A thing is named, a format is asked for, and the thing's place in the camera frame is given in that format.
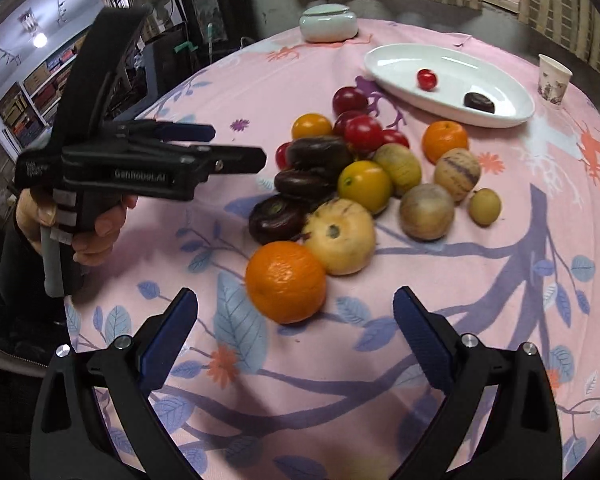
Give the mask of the left hand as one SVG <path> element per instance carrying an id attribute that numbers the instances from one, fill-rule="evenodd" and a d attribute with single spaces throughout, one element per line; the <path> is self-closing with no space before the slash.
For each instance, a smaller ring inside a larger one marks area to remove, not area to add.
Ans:
<path id="1" fill-rule="evenodd" d="M 100 266 L 112 253 L 114 243 L 125 224 L 126 212 L 137 204 L 136 195 L 123 195 L 117 205 L 100 214 L 92 232 L 77 235 L 72 242 L 73 260 L 82 266 Z M 56 224 L 57 205 L 41 194 L 31 194 L 26 188 L 20 193 L 15 218 L 17 226 L 36 250 L 42 254 L 41 228 Z"/>

